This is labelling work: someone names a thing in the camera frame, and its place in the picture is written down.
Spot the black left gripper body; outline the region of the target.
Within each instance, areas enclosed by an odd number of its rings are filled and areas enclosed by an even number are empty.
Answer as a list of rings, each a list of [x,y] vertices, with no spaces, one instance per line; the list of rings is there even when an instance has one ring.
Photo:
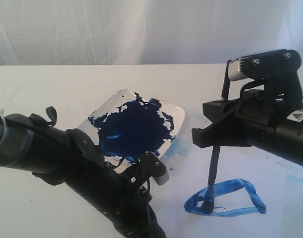
[[[164,238],[147,194],[140,190],[126,198],[125,178],[88,161],[66,184],[102,213],[125,238]]]

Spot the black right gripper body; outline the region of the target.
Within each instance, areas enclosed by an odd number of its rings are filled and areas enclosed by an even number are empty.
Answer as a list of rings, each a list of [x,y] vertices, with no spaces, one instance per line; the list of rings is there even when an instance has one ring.
[[[260,80],[254,102],[243,100],[237,116],[247,142],[260,149],[303,149],[303,91],[297,74]]]

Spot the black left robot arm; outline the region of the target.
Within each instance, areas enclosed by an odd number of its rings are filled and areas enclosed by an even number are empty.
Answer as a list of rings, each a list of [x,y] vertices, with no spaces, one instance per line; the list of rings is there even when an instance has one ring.
[[[144,151],[117,173],[85,132],[59,130],[55,108],[46,113],[48,119],[0,113],[0,167],[29,171],[50,185],[68,185],[126,238],[165,237],[149,204],[150,178],[167,171],[158,157]]]

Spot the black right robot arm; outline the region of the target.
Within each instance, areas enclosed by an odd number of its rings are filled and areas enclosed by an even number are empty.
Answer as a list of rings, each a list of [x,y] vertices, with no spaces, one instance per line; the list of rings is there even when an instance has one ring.
[[[297,73],[254,80],[238,99],[202,108],[211,125],[192,129],[198,147],[256,147],[303,166],[303,91]]]

